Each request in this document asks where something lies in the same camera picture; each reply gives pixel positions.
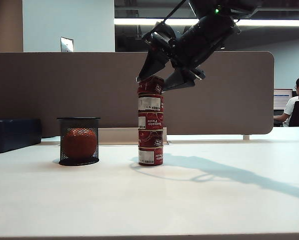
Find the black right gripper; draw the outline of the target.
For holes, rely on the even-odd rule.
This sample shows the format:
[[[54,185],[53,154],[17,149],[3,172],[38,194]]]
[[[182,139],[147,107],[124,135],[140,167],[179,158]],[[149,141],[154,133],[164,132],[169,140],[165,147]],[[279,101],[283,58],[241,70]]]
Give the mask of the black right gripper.
[[[191,26],[174,44],[171,59],[174,72],[164,80],[162,92],[190,88],[195,86],[195,79],[204,79],[204,71],[198,66],[233,34],[241,30],[228,15],[209,14]],[[159,50],[149,50],[145,62],[136,77],[141,83],[164,69],[169,56]]]

